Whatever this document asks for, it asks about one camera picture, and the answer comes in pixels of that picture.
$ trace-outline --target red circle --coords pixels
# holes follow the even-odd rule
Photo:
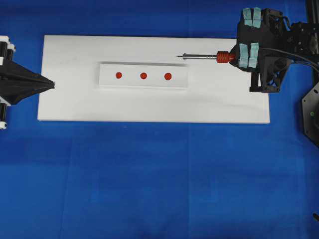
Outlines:
[[[141,73],[141,78],[142,78],[143,80],[145,80],[147,76],[148,76],[148,75],[147,75],[145,72]]]
[[[115,74],[115,76],[116,76],[116,78],[121,78],[122,77],[122,73],[121,72],[117,72],[116,74]]]
[[[165,80],[169,81],[171,79],[171,73],[166,73],[164,77],[165,77]]]

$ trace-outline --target screwdriver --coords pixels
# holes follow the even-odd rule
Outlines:
[[[228,51],[219,51],[217,55],[199,55],[199,54],[186,54],[181,56],[184,60],[187,59],[204,59],[204,60],[217,60],[218,63],[228,63],[236,58],[235,54],[229,53]]]

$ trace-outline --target wire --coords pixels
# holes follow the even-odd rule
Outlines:
[[[307,62],[294,62],[292,63],[293,65],[306,65],[306,66],[310,66],[311,68],[313,68],[313,70],[317,71],[319,73],[319,70],[314,67],[312,64],[307,63]]]
[[[286,20],[287,27],[288,27],[289,29],[291,29],[290,22],[289,22],[289,18],[286,17],[286,16],[283,16],[282,18]]]
[[[278,50],[278,49],[274,49],[274,48],[259,47],[259,49],[268,50],[268,51],[278,51],[278,52],[281,52],[281,53],[284,53],[284,54],[287,54],[287,55],[296,56],[296,57],[298,57],[300,59],[303,59],[305,61],[308,61],[308,62],[312,63],[314,66],[319,67],[319,65],[316,62],[313,62],[312,60],[310,60],[310,59],[308,59],[306,57],[303,57],[303,56],[300,56],[300,55],[297,55],[297,54],[294,54],[294,53],[290,53],[290,52],[287,52],[287,51],[282,51],[282,50]]]

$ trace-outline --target white board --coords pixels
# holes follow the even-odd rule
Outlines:
[[[269,123],[268,95],[249,92],[249,73],[214,60],[176,57],[184,52],[229,51],[235,43],[234,39],[47,35],[42,75],[53,80],[56,89],[40,94],[38,119]],[[187,71],[187,79],[176,90],[153,83],[149,88],[100,85],[101,65],[112,64],[139,65],[149,74],[180,67]]]

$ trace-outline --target blue background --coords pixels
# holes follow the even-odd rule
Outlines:
[[[40,72],[45,34],[235,38],[256,6],[307,20],[303,0],[2,0],[0,34]],[[318,238],[311,87],[292,66],[263,125],[38,122],[30,97],[0,132],[0,238]]]

